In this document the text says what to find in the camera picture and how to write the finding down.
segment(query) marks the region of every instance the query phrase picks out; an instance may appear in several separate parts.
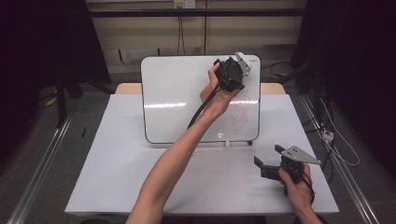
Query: person's right arm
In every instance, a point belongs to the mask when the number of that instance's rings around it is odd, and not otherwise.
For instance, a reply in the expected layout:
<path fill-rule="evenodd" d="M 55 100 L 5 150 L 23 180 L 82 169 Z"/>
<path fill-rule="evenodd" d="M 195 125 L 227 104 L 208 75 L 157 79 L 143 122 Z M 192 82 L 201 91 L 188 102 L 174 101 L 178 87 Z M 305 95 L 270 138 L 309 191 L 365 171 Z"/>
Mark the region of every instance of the person's right arm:
<path fill-rule="evenodd" d="M 304 163 L 304 172 L 311 178 L 311 172 L 307 163 Z M 308 186 L 303 181 L 295 185 L 290 175 L 282 168 L 279 169 L 279 175 L 288 187 L 288 197 L 293 208 L 293 213 L 300 219 L 300 222 L 304 224 L 322 223 L 311 206 L 311 191 Z"/>

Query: person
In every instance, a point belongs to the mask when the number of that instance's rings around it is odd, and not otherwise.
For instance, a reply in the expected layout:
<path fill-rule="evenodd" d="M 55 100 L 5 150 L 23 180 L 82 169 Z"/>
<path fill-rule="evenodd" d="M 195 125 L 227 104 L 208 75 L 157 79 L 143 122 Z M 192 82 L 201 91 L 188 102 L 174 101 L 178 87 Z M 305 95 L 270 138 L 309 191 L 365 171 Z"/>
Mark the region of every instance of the person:
<path fill-rule="evenodd" d="M 209 83 L 200 93 L 202 101 L 209 96 L 218 84 L 215 75 L 218 67 L 219 63 L 208 70 Z M 218 91 L 192 126 L 172 146 L 165 150 L 143 183 L 134 208 L 126 221 L 127 224 L 161 223 L 165 203 L 186 169 L 193 151 L 207 129 L 227 110 L 229 103 L 238 92 L 239 90 L 233 92 Z M 304 165 L 304 171 L 310 176 L 307 164 Z M 294 185 L 289 174 L 282 169 L 279 170 L 279 174 L 283 179 L 282 184 L 286 184 L 288 187 L 294 214 L 302 223 L 321 223 L 311 207 L 311 194 L 308 187 L 304 183 Z"/>

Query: horizontal black bar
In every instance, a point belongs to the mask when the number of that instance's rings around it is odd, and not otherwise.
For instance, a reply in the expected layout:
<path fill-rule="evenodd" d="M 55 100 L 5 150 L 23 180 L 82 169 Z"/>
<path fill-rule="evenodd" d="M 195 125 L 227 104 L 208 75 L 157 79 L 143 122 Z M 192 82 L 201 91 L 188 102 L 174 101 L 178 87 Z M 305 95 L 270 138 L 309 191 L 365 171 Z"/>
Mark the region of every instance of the horizontal black bar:
<path fill-rule="evenodd" d="M 266 9 L 96 9 L 83 11 L 53 11 L 40 10 L 40 14 L 67 17 L 295 17 L 319 16 L 337 13 L 335 9 L 307 9 L 307 8 L 266 8 Z"/>

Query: whiteboard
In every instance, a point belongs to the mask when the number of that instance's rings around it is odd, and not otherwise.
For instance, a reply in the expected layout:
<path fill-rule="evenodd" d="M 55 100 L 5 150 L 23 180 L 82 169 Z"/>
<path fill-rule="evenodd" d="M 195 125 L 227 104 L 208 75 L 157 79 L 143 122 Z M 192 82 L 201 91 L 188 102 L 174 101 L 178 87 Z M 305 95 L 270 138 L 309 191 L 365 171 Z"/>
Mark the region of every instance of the whiteboard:
<path fill-rule="evenodd" d="M 207 70 L 216 59 L 230 55 L 155 56 L 141 63 L 146 139 L 153 144 L 174 143 L 201 106 L 201 90 L 209 82 Z M 245 88 L 205 133 L 201 142 L 253 141 L 259 136 L 261 60 L 251 61 Z"/>

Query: red marker scribble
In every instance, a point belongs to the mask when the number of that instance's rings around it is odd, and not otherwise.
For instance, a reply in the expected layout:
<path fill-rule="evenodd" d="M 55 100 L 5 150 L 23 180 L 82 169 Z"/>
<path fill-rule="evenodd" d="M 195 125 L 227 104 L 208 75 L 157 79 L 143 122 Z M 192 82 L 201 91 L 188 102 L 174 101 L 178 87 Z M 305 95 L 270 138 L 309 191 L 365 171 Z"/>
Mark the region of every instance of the red marker scribble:
<path fill-rule="evenodd" d="M 240 91 L 235 97 L 234 102 L 248 102 L 250 98 L 248 97 L 248 90 Z M 242 127 L 248 123 L 248 104 L 233 104 L 233 116 L 231 119 L 231 124 L 233 125 L 233 129 L 238 132 L 242 129 Z"/>

